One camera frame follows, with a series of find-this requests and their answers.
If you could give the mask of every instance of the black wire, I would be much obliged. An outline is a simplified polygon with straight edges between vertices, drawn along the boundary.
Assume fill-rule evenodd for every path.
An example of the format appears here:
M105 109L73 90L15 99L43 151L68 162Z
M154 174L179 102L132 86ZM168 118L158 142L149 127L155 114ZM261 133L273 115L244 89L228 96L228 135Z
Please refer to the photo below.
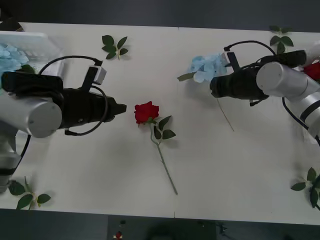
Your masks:
M89 131L85 131L85 132L82 132L82 133L77 133L77 132L73 132L73 131L69 131L69 130L66 130L65 133L67 135L71 135L71 136L84 136L84 135L87 135L87 134L90 134L92 133L94 130L96 130L103 122L104 120L106 119L107 117L107 113L108 113L108 98L105 94L104 91L102 91L101 88L97 87L97 86L91 86L91 88L93 89L97 89L104 97L104 100L105 100L105 107L104 107L104 112L103 112L103 115L100 119L100 121L98 122L97 125L95 125L92 129L90 129Z
M102 63L103 63L102 61L100 61L100 60L98 60L98 59L96 59L96 58L94 58L94 57L90 57L90 56L81 56L81 55L62 56L62 57L56 58L56 59L48 62L46 65L44 65L43 68L41 68L41 70L39 71L38 74L41 75L41 74L44 72L44 70L46 70L47 67L49 67L51 64L53 64L53 63L55 63L55 62L58 62L58 61L61 61L61 60L64 60L64 59L88 59L88 60L94 61L94 64L95 64L96 66L101 66ZM86 135L86 134L89 134L89 133L93 132L94 130L96 130L96 129L101 125L101 123L103 122L103 120L104 120L104 119L106 118L106 116L107 116L107 112L108 112L108 111L107 111L107 110L108 110L107 104L108 104L108 101L107 101L107 96L106 96L106 94L104 93L104 91L102 91L102 90L101 90L100 88L98 88L97 86L91 86L91 87L94 88L94 89L99 90L99 91L102 93L102 95L103 95L103 97L104 97L104 99L105 99L105 110L104 110L104 114L103 114L100 122L99 122L94 128L92 128L91 130L89 130L89 131L87 131L87 132L84 132L84 133L76 133L76 132L69 131L69 132L72 133L72 134L76 134L75 136L83 136L83 135ZM12 175L15 173L15 171L17 170L19 164L20 164L21 161L22 161L22 158L23 158L24 155L26 154L26 151L27 151L27 149L28 149L30 140L31 140L31 135L28 134L28 136L27 136L27 138L26 138L26 142L25 142L24 147L23 147L23 150L22 150L21 155L20 155L21 158L20 158L17 166L15 167Z
M307 125L305 125L299 118L297 118L291 111L290 109L287 107L286 102L285 102L285 98L282 98L282 104L284 109L288 112L288 114L298 123L300 124L302 127L304 127L306 130L309 129L309 127ZM316 140L316 142L318 143L319 147L320 147L320 139L318 137L318 135L315 136L314 138ZM311 187L311 191L310 191L310 200L311 200L311 193L312 191L316 188L316 185L320 182L320 176L318 176L318 178L315 180L314 184ZM315 205L315 207L320 211L320 206L318 204Z
M30 139L31 139L31 135L28 135L28 137L26 138L26 141L25 141L23 150L22 150L21 155L20 155L20 156L21 156L21 157L20 157L20 160L19 160L18 164L16 165L16 167L15 167L15 169L14 169L14 171L13 171L13 173L12 173L11 175L13 175L13 174L15 173L15 171L17 170L19 164L21 163L21 160L22 160L22 158L24 157L24 155L25 155L25 153L26 153L26 151L27 151L27 148L28 148L28 146L29 146Z
M238 42L235 42L229 46L226 46L224 48L224 51L230 51L230 48L236 46L236 45L239 45L239 44L260 44L262 46L264 46L265 48L269 49L269 51L273 54L273 55L276 55L275 51L269 47L268 45L264 44L263 42L260 42L260 41L255 41L255 40L247 40L247 41L238 41Z
M96 66L101 66L103 63L102 61L100 61L94 57L90 57L90 56L81 56L81 55L62 56L62 57L56 58L56 59L48 62L46 65L44 65L43 68L41 68L41 70L39 71L38 74L41 75L44 72L44 70L46 70L47 67L49 67L51 64L58 62L58 61L61 61L61 60L64 60L64 59L89 59L89 60L94 61Z

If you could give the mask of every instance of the flower stem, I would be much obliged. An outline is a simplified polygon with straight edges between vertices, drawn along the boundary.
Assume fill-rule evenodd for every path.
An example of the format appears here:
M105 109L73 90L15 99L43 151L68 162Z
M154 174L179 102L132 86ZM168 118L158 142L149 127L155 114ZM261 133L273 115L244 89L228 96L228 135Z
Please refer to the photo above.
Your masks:
M165 162L165 159L164 159L164 156L162 155L162 152L161 152L161 150L160 150L160 147L159 147L159 143L157 143L156 141L154 141L153 140L153 138L152 138L152 126L151 126L151 124L149 124L149 127L150 127L150 139L151 139L151 142L153 142L155 145L156 145L156 147L157 147L157 149L158 149L158 152L159 152L159 154L160 154L160 158L161 158L161 162L162 162L162 164L163 164L163 166L164 166L164 169L165 169L165 171L166 171L166 174L168 175L168 177L169 177L169 180L170 180L170 183L171 183L171 185L172 185L172 188L173 188L173 191L174 191L174 193L176 194L176 195L178 195L178 192L177 192L177 189L176 189L176 187L175 187L175 184L174 184L174 182L172 181L172 178L171 178L171 176L170 176L170 173L169 173L169 171L168 171L168 168L167 168L167 165L166 165L166 162Z

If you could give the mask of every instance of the leaf sprig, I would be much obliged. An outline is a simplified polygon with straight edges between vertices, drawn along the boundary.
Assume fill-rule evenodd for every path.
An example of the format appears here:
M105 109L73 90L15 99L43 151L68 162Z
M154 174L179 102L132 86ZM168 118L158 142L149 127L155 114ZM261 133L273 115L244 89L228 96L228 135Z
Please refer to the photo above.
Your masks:
M32 191L32 188L28 184L26 177L24 177L24 186L16 180L11 180L9 185L9 191L14 196L20 196L24 194L20 198L16 206L16 209L18 210L23 209L27 206L29 206L28 210L30 210L33 204L35 203L37 203L38 207L40 208L41 204L44 204L51 199L51 197L45 193L37 196Z
M318 206L318 199L320 198L320 180L318 180L316 170L311 167L306 176L306 180L303 182L298 182L294 184L291 189L294 191L302 191L307 186L310 192L310 203L313 208L317 208L320 211L320 207Z
M281 28L275 25L272 25L269 28L272 32L275 32L276 34L279 34L279 35L287 34L292 31L290 27ZM283 54L286 51L286 46L289 46L289 47L294 46L294 43L292 42L291 38L288 36L282 36L282 37L279 37L278 35L273 36L270 40L270 46L273 46L276 44L277 44L277 48L276 48L277 54Z
M113 59L117 55L118 59L120 60L120 56L125 55L127 52L129 52L128 49L122 48L124 46L125 42L127 41L127 39L128 39L127 36L121 38L120 41L117 43L117 45L114 46L115 40L112 36L110 36L110 35L102 36L102 42L105 45L102 48L102 50L109 53L105 59L110 60L110 59Z

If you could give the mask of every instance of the blue hydrangea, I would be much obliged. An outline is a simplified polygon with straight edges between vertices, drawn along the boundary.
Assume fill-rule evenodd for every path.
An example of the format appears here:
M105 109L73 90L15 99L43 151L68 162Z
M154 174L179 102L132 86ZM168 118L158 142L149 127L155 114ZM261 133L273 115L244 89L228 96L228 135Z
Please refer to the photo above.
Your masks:
M21 69L29 61L28 57L14 46L0 44L0 77L4 72L14 72Z
M192 59L189 73L194 73L193 79L197 83L210 82L214 77L227 73L227 60L221 55L196 56Z

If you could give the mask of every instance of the green leaf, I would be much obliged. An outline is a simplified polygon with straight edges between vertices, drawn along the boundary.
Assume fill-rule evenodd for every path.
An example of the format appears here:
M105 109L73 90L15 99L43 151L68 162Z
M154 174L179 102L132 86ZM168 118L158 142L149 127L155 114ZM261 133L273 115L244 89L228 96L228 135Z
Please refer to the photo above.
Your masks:
M38 204L44 204L44 203L48 202L50 199L51 199L51 197L48 194L41 194L38 196L38 199L36 202Z
M311 194L310 194L310 202L313 208L316 207L317 202L318 202L318 193L317 190L315 190L314 188L311 190Z
M186 73L186 74L183 74L183 75L181 75L181 76L178 76L177 79L178 79L180 82L182 82L182 81L185 81L185 80L188 80L188 79L192 79L195 74L196 74L196 72Z
M276 26L276 25L271 25L269 26L269 29L273 32L280 32L280 27Z
M291 38L288 36L283 36L281 38L281 42L287 46L293 47L294 43L292 42Z
M27 179L26 176L24 176L24 185L25 185L25 189L27 192L32 193L32 188L29 186L29 184L27 183Z
M16 206L16 209L20 210L28 206L31 203L32 199L33 199L33 196L31 194L24 195L18 201L18 205Z
M115 44L115 40L112 36L110 35L105 35L105 36L102 36L102 42L104 45L113 45Z
M122 49L120 50L120 56L125 55L127 52L129 52L128 49L122 48Z
M14 196L19 196L19 195L24 194L26 192L25 187L21 183L15 181L15 180L12 180L10 182L9 191Z
M153 132L154 132L154 136L157 140L161 139L161 133L159 132L159 130L157 129L157 126L153 126Z
M149 117L148 121L146 121L145 123L146 124L157 124L157 122L154 119L152 119L152 117Z
M276 43L278 43L280 41L280 37L278 36L273 36L270 40L270 46L275 45Z
M171 116L167 116L165 117L164 119L162 119L160 122L159 122L159 129L160 131L162 131L164 129L164 126L168 123L169 119L171 118Z
M116 47L118 49L122 48L122 46L125 44L125 42L127 41L127 36L125 36L124 38L120 39L120 41L118 42L118 44L116 45Z
M173 131L169 130L169 129L164 130L163 133L162 133L162 139L163 140L171 139L174 136L176 136L176 134Z
M105 59L113 59L116 56L116 52L110 52Z
M291 187L291 189L292 189L293 191L301 191L301 190L303 190L303 189L305 189L305 188L306 188L306 183L305 183L305 182L296 183L295 185L293 185L293 186Z
M35 69L28 64L21 66L19 70L16 70L16 72L23 72L23 73L29 73L29 74L36 73Z
M115 53L117 51L116 47L113 45L105 45L102 50L108 53Z
M312 182L316 179L316 177L317 177L316 170L313 167L310 167L308 171L308 175L306 176L306 179Z
M291 27L284 27L281 29L281 33L286 34L288 32L292 32L292 28Z
M280 41L280 42L278 43L278 47L277 47L276 53L277 53L277 54L283 54L285 51L286 51L286 47L285 47L285 45Z

